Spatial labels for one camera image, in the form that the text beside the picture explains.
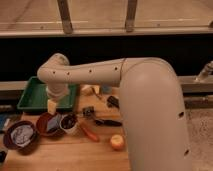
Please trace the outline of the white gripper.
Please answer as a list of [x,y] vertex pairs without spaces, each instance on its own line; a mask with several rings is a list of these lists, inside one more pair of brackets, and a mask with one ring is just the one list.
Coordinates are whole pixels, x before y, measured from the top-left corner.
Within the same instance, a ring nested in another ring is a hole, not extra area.
[[66,96],[69,93],[69,88],[67,85],[59,85],[59,86],[48,85],[46,87],[46,92],[49,98],[47,100],[47,112],[54,115],[56,113],[57,107],[57,103],[55,101],[60,101],[64,96]]

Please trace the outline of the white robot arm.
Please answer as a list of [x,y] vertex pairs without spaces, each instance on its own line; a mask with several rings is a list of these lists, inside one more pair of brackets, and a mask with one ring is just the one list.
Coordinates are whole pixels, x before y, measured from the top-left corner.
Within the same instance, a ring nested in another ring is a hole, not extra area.
[[131,171],[192,171],[183,92],[167,61],[122,58],[72,66],[56,53],[37,77],[55,101],[70,83],[117,87]]

